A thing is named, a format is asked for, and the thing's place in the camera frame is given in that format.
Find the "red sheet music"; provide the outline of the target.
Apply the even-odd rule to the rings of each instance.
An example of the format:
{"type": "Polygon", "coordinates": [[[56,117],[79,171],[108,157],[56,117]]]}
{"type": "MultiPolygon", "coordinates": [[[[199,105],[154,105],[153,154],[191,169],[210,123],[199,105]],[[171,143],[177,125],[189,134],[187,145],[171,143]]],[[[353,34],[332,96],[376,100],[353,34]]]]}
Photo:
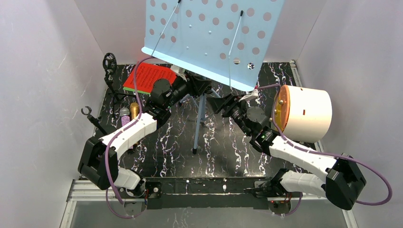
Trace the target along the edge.
{"type": "Polygon", "coordinates": [[[154,82],[167,79],[170,84],[176,79],[176,74],[167,67],[141,63],[136,74],[136,85],[139,93],[150,94],[154,82]]]}

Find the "gold microphone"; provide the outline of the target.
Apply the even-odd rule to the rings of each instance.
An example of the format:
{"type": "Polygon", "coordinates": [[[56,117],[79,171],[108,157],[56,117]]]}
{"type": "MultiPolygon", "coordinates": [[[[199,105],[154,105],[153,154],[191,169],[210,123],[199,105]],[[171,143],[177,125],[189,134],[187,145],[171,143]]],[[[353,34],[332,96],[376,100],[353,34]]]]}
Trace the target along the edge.
{"type": "Polygon", "coordinates": [[[130,103],[129,107],[131,120],[135,120],[140,113],[140,106],[137,102],[130,103]]]}

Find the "grey tripod music stand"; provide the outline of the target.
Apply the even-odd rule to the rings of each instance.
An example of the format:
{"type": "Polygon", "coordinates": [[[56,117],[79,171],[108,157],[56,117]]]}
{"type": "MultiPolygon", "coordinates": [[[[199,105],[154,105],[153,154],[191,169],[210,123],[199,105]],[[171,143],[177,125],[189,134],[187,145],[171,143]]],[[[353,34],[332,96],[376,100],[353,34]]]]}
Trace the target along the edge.
{"type": "Polygon", "coordinates": [[[142,52],[212,81],[207,98],[242,98],[255,88],[284,2],[151,0],[142,52]]]}

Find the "purple glitter microphone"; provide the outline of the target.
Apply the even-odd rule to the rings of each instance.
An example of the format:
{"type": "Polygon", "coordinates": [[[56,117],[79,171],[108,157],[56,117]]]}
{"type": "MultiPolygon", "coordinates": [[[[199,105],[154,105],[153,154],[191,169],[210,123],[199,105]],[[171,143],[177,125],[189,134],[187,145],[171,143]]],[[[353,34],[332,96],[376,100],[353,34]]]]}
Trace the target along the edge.
{"type": "Polygon", "coordinates": [[[130,110],[126,107],[123,107],[119,110],[121,126],[127,125],[131,121],[130,110]]]}

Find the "black tripod mic stand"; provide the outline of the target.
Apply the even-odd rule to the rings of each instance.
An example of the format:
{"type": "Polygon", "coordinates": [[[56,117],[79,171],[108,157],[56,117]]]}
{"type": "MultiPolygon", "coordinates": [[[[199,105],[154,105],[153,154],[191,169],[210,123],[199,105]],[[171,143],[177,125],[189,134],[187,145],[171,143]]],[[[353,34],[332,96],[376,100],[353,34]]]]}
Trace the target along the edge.
{"type": "Polygon", "coordinates": [[[108,94],[111,96],[113,104],[122,102],[125,97],[135,97],[135,95],[120,93],[118,90],[114,89],[113,75],[117,71],[117,61],[113,53],[109,52],[104,55],[102,65],[105,71],[104,81],[109,90],[108,94]]]}

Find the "black round-base mic stand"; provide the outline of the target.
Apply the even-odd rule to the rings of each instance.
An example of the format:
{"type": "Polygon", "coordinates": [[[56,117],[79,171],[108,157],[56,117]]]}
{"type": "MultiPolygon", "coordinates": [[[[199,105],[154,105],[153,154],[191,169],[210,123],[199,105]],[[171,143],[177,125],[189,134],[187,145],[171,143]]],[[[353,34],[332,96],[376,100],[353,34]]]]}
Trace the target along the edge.
{"type": "Polygon", "coordinates": [[[81,108],[81,114],[85,115],[89,122],[94,125],[94,127],[97,128],[103,135],[107,135],[106,130],[100,124],[100,120],[95,118],[91,113],[91,107],[85,106],[85,108],[81,108]]]}

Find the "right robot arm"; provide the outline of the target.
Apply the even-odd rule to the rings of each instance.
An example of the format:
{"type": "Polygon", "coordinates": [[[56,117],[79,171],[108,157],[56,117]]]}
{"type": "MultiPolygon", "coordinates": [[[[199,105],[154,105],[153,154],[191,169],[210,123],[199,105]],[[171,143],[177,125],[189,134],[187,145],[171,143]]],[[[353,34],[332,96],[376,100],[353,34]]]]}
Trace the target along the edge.
{"type": "Polygon", "coordinates": [[[257,107],[246,107],[240,96],[229,94],[222,98],[207,98],[215,114],[230,117],[242,132],[250,137],[250,144],[260,153],[291,162],[306,170],[298,173],[280,169],[276,175],[254,188],[245,189],[256,198],[283,196],[303,192],[325,197],[335,206],[351,210],[366,185],[366,180],[352,157],[337,158],[284,140],[271,129],[269,117],[257,107]]]}

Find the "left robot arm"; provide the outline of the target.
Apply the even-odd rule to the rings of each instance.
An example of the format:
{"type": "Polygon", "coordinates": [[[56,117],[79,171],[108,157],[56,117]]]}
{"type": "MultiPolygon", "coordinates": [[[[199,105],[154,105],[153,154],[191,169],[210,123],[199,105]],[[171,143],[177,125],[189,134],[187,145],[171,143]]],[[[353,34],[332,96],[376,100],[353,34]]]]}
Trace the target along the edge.
{"type": "Polygon", "coordinates": [[[101,190],[110,187],[135,190],[143,180],[136,172],[119,167],[120,157],[142,138],[161,128],[171,116],[171,107],[186,95],[201,96],[210,89],[211,80],[201,76],[187,79],[178,76],[173,83],[167,79],[156,80],[136,119],[113,133],[86,141],[78,172],[101,190]]]}

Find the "white drum orange head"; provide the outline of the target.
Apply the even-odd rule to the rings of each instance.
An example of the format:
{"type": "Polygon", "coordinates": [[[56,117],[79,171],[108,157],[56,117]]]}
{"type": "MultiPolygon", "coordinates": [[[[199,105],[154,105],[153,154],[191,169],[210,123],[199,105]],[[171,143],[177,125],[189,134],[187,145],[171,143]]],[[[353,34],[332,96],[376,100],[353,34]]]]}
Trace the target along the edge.
{"type": "Polygon", "coordinates": [[[274,103],[274,121],[296,142],[316,143],[332,120],[331,99],[325,90],[283,85],[274,103]]]}

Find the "aluminium base frame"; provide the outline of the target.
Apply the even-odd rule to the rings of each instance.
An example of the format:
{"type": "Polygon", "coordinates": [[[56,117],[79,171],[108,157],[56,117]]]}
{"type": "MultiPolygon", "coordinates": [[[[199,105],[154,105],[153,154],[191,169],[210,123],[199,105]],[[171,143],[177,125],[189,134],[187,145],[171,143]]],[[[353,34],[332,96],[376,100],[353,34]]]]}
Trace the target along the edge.
{"type": "Polygon", "coordinates": [[[88,180],[72,183],[63,228],[356,228],[351,211],[293,193],[257,199],[244,192],[261,178],[149,178],[148,198],[121,190],[120,204],[88,180]]]}

